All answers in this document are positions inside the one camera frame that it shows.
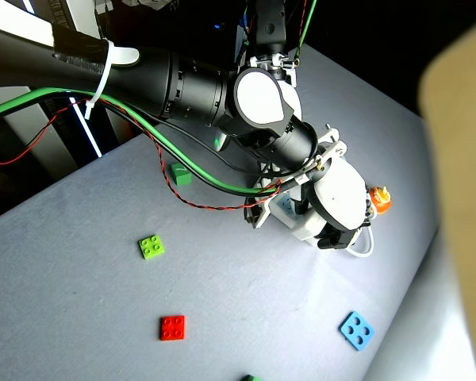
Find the blue lego brick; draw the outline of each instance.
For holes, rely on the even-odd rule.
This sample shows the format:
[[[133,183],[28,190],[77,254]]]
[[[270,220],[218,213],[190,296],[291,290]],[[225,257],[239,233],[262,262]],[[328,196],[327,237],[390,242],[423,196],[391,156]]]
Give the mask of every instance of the blue lego brick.
[[[357,312],[349,314],[340,326],[340,332],[358,351],[365,349],[375,333],[372,326]]]

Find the lego brick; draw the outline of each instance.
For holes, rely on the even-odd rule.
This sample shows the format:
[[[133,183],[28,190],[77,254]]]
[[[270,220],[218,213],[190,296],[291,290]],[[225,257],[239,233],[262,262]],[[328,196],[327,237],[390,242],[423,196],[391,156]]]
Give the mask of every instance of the lego brick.
[[[357,312],[349,314],[340,326],[340,332],[358,351],[365,349],[375,333],[372,326]]]
[[[192,174],[180,163],[171,165],[171,175],[176,185],[188,185],[192,183]]]
[[[159,256],[164,252],[164,246],[159,236],[147,237],[139,241],[141,252],[146,260]]]
[[[185,338],[185,316],[166,316],[160,319],[160,340],[172,341]]]

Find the black tape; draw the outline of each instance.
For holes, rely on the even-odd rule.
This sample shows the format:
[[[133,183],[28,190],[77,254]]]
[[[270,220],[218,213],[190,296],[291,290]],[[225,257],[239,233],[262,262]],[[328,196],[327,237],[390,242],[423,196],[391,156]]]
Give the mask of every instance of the black tape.
[[[52,29],[55,58],[98,74],[104,71],[109,49],[106,40],[57,24],[52,24]]]

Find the red lego brick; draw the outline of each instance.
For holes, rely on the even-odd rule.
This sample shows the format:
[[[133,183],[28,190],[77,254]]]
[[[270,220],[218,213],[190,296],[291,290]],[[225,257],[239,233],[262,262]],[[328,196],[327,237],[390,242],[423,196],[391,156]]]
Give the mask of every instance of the red lego brick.
[[[160,319],[160,340],[183,340],[185,338],[185,316],[166,316]]]

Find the green connector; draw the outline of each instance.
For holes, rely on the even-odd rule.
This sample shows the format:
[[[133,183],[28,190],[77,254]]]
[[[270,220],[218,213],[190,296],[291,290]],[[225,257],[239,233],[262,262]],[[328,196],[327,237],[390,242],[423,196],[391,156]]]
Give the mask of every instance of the green connector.
[[[159,236],[144,238],[139,241],[139,244],[146,260],[150,260],[164,252],[164,246]]]
[[[192,183],[192,174],[180,163],[171,165],[171,174],[176,185],[188,185]]]

